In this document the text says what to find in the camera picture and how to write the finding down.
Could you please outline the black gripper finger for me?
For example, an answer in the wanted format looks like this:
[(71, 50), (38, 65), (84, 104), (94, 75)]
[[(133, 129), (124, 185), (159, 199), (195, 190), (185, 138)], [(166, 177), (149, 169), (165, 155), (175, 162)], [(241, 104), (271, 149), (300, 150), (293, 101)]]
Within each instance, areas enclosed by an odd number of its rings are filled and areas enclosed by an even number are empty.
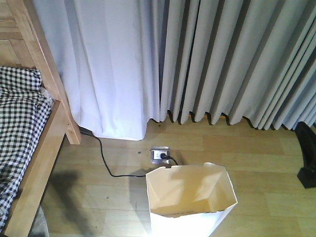
[(297, 177), (305, 189), (316, 187), (316, 134), (303, 121), (300, 121), (295, 134), (298, 138), (303, 167), (299, 170)]

